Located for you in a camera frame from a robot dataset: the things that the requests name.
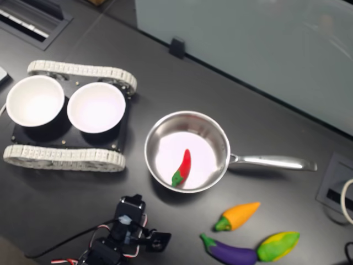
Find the white track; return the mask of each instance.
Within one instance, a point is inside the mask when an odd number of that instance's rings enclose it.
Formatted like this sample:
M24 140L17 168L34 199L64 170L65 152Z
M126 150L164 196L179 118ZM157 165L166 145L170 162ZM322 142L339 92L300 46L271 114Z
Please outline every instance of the white track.
M69 75L98 77L102 81L125 86L129 95L134 94L137 87L137 81L132 74L113 67L38 60L31 62L27 72L29 75L45 74L65 79L68 79ZM105 149L10 145L5 149L4 160L16 166L35 169L117 172L125 168L125 158L122 154Z

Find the toy pepper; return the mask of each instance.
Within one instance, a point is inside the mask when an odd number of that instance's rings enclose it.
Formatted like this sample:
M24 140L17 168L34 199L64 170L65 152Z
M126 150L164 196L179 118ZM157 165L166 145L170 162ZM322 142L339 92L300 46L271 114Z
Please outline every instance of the toy pepper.
M176 187L183 184L189 176L191 168L191 155L189 149L185 150L183 161L179 169L174 173L172 177L172 186Z
M293 250L300 234L295 231L278 233L266 239L258 248L261 261L278 261Z
M249 248L231 247L201 234L206 251L217 260L228 265L254 265L258 256Z
M248 203L226 210L216 224L216 231L234 230L241 227L256 212L259 206L260 203Z

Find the purple eggplant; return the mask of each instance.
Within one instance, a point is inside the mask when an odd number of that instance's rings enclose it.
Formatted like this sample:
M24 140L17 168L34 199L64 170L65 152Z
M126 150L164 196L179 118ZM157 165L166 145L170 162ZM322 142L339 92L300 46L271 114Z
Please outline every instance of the purple eggplant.
M249 248L238 248L225 245L217 240L200 235L204 241L206 251L215 259L228 265L254 265L258 260L258 255Z

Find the desk surface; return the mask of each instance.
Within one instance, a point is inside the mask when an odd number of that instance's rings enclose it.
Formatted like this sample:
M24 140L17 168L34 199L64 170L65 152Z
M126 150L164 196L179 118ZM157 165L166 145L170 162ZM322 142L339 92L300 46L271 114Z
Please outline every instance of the desk surface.
M0 30L0 64L14 78L0 91L0 105L14 82L26 76L30 61L62 60L115 66L138 80L133 97L122 173L37 171L0 161L0 233L24 252L40 251L95 224L112 218L119 198L142 194L148 226L171 232L164 253L141 254L133 264L219 264L204 253L199 234L239 247L254 247L280 231L297 230L296 249L277 264L338 265L353 227L332 222L315 200L333 152L353 159L353 143L261 95L192 61L179 60L164 46L78 1L63 1L73 22L45 51ZM195 110L218 121L240 155L290 155L317 161L315 173L263 168L228 171L211 189L175 194L148 172L143 144L161 117ZM0 150L10 144L13 123L0 118ZM260 201L256 214L241 229L210 230L230 206ZM89 236L38 259L77 258Z

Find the stainless steel pan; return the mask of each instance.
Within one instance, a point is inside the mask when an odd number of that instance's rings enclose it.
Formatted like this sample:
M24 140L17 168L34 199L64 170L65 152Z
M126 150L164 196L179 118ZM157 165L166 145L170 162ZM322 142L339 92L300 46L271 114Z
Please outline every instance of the stainless steel pan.
M186 182L172 187L186 149L191 153L191 170ZM315 162L287 156L237 156L228 138L210 117L198 112L175 112L159 120L148 133L145 160L153 177L165 187L182 193L196 193L215 185L228 167L250 163L301 171L316 171Z

